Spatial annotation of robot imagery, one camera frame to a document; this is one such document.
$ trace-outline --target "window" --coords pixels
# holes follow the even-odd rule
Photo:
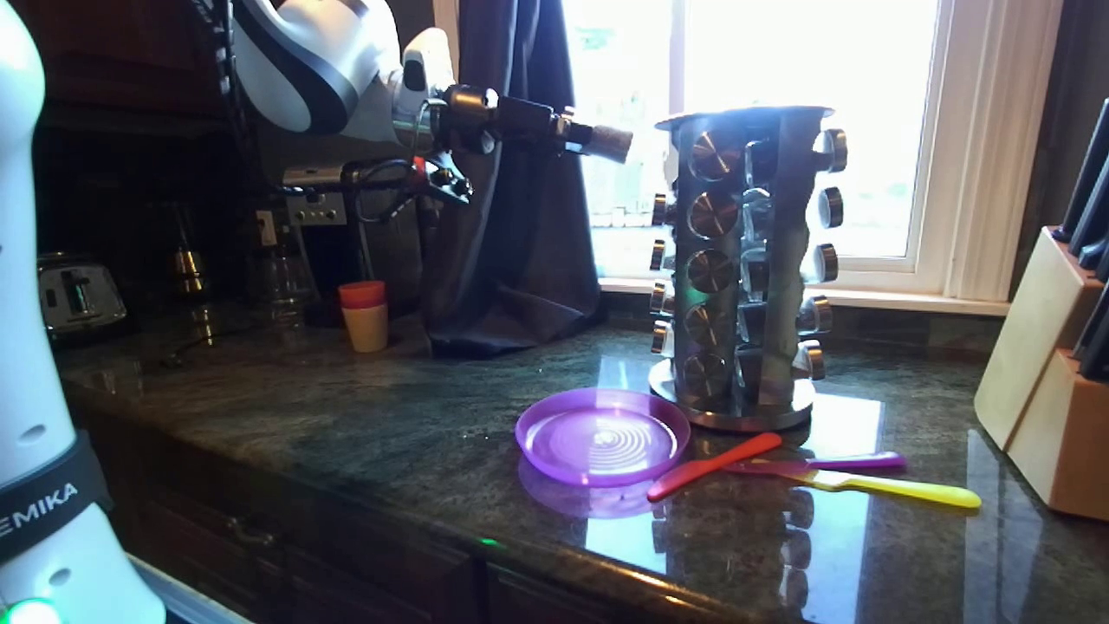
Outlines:
[[[827,103],[847,135],[830,231],[853,306],[1004,311],[1060,0],[560,0],[574,109],[638,128],[581,158],[607,289],[652,289],[673,110]]]

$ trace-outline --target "granite countertop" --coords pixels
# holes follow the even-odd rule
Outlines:
[[[490,362],[435,362],[418,334],[378,358],[354,358],[344,328],[181,338],[133,334],[58,365],[128,418],[497,543],[563,585],[806,622],[1109,618],[1109,524],[1043,511],[991,446],[970,407],[981,365],[830,350],[814,418],[788,435],[814,453],[897,452],[906,477],[970,487],[981,512],[742,476],[652,505],[642,487],[540,477],[514,443],[520,408],[552,393],[649,388],[643,324]],[[688,453],[731,440],[697,430]]]

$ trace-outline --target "small cup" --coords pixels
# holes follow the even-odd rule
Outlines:
[[[354,354],[378,354],[388,347],[383,280],[339,286],[339,306]]]

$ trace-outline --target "knife block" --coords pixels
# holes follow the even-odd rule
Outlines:
[[[1058,511],[1109,521],[1109,385],[1078,376],[1069,350],[1052,350],[1007,458]]]
[[[1043,230],[981,376],[972,413],[1048,511],[1109,521],[1103,481],[1109,453],[1093,461],[1093,446],[1109,443],[1109,430],[1093,423],[1097,415],[1109,423],[1109,393],[1085,380],[1069,362],[1097,289],[1103,280]]]

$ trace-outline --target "purple plastic lid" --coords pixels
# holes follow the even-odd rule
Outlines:
[[[571,388],[522,408],[516,443],[548,477],[627,487],[673,469],[688,443],[688,423],[654,396]]]

